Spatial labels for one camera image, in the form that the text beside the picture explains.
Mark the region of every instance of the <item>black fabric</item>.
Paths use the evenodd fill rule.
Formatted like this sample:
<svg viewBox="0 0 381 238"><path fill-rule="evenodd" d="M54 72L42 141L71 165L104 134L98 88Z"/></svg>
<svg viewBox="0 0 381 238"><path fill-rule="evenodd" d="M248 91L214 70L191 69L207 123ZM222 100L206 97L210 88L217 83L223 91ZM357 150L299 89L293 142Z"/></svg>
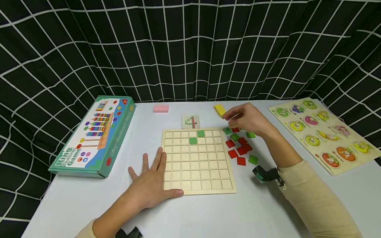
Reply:
<svg viewBox="0 0 381 238"><path fill-rule="evenodd" d="M5 237L25 229L48 166L98 95L311 96L381 147L380 1L3 0L0 10Z"/></svg>

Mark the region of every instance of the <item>wooden grid board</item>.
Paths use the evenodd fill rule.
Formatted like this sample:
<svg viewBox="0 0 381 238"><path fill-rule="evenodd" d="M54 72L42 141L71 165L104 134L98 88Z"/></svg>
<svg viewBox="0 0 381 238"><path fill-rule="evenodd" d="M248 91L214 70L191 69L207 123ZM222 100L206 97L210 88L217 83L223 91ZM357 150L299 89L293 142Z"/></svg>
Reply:
<svg viewBox="0 0 381 238"><path fill-rule="evenodd" d="M224 136L221 128L164 130L163 189L183 189L184 195L236 193Z"/></svg>
<svg viewBox="0 0 381 238"><path fill-rule="evenodd" d="M269 111L333 176L381 156L381 151L311 98Z"/></svg>

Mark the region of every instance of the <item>beige sleeve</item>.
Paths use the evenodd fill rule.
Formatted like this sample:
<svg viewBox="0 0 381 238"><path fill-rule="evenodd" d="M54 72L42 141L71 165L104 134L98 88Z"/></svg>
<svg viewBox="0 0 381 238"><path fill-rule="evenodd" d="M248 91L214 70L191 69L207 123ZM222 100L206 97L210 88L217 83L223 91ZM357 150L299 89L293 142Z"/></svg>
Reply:
<svg viewBox="0 0 381 238"><path fill-rule="evenodd" d="M93 224L96 219L90 221L74 238L97 238L93 232Z"/></svg>
<svg viewBox="0 0 381 238"><path fill-rule="evenodd" d="M361 238L348 210L307 161L278 168L282 193L314 237Z"/></svg>

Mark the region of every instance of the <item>green square tile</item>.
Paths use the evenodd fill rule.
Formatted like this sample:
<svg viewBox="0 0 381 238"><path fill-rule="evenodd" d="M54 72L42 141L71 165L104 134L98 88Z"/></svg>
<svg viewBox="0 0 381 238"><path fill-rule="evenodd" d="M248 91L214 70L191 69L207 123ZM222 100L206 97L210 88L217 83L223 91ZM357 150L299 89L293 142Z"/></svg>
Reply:
<svg viewBox="0 0 381 238"><path fill-rule="evenodd" d="M225 132L226 135L233 133L232 129L230 129L229 127L223 129L223 131Z"/></svg>
<svg viewBox="0 0 381 238"><path fill-rule="evenodd" d="M252 163L252 164L257 165L258 164L258 157L254 156L254 155L250 155L249 156L249 162Z"/></svg>
<svg viewBox="0 0 381 238"><path fill-rule="evenodd" d="M197 137L205 137L205 131L197 131Z"/></svg>
<svg viewBox="0 0 381 238"><path fill-rule="evenodd" d="M239 137L239 135L237 135L236 133L234 133L234 134L232 134L232 135L230 136L230 138L231 138L232 140L234 140L234 141L237 141L240 137Z"/></svg>
<svg viewBox="0 0 381 238"><path fill-rule="evenodd" d="M190 137L190 138L189 138L189 143L190 143L191 145L197 144L197 138L196 138L196 137Z"/></svg>
<svg viewBox="0 0 381 238"><path fill-rule="evenodd" d="M248 138L255 138L255 134L254 134L254 132L246 132L246 135L247 135L247 137Z"/></svg>

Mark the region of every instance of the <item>person's right hand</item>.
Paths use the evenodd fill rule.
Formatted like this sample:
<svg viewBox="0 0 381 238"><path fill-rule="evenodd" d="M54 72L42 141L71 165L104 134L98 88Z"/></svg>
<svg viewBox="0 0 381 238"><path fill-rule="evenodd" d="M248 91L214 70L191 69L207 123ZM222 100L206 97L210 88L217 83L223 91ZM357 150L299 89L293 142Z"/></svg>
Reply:
<svg viewBox="0 0 381 238"><path fill-rule="evenodd" d="M241 127L258 136L277 131L276 127L250 102L232 107L222 119L229 121L230 128Z"/></svg>

